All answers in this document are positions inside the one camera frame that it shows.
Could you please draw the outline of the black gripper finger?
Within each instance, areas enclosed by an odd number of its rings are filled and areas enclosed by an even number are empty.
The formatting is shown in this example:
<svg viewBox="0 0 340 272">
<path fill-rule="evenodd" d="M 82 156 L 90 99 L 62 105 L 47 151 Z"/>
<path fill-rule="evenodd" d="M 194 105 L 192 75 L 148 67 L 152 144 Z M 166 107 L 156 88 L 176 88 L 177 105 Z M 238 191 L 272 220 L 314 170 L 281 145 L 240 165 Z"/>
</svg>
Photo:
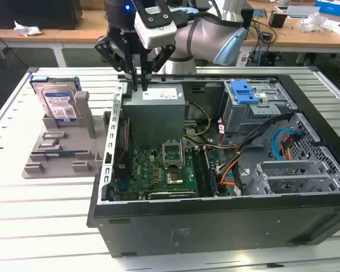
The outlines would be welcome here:
<svg viewBox="0 0 340 272">
<path fill-rule="evenodd" d="M 158 72 L 175 51 L 175 45 L 164 45 L 155 49 L 141 49 L 141 87 L 147 91 L 153 72 Z"/>
<path fill-rule="evenodd" d="M 126 78 L 131 80 L 133 91 L 138 91 L 137 71 L 134 66 L 130 40 L 126 35 L 122 35 L 117 41 L 119 44 L 116 45 L 116 48 L 122 54 L 112 48 L 115 41 L 110 36 L 99 37 L 95 49 L 116 71 L 123 71 Z"/>
</svg>

